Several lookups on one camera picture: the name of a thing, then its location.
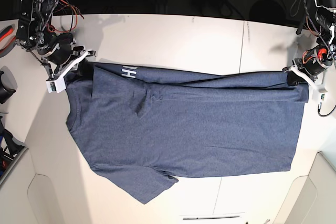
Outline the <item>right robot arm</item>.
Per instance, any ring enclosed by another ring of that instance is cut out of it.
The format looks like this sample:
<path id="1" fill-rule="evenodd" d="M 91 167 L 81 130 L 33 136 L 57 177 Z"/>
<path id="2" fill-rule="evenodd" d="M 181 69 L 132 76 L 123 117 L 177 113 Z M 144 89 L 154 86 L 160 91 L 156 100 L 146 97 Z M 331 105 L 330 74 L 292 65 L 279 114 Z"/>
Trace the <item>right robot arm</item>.
<path id="1" fill-rule="evenodd" d="M 67 30 L 52 25 L 54 13 L 62 9 L 71 11 L 71 25 Z M 80 77 L 93 75 L 93 66 L 84 56 L 86 50 L 76 46 L 73 34 L 81 16 L 76 6 L 68 0 L 20 0 L 20 10 L 16 44 L 34 56 L 50 80 L 60 77 L 62 72 L 67 73 L 67 67 Z"/>

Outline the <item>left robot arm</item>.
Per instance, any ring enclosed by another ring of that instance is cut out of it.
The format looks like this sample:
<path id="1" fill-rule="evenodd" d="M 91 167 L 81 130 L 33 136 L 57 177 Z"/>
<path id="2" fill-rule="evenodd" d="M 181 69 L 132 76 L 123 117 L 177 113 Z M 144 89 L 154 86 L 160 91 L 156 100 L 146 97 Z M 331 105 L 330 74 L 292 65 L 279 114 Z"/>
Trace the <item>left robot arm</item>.
<path id="1" fill-rule="evenodd" d="M 303 0 L 305 14 L 296 34 L 304 27 L 316 36 L 317 45 L 306 50 L 302 57 L 283 68 L 287 84 L 296 86 L 306 82 L 319 93 L 326 93 L 323 81 L 316 84 L 318 75 L 335 66 L 335 0 Z"/>

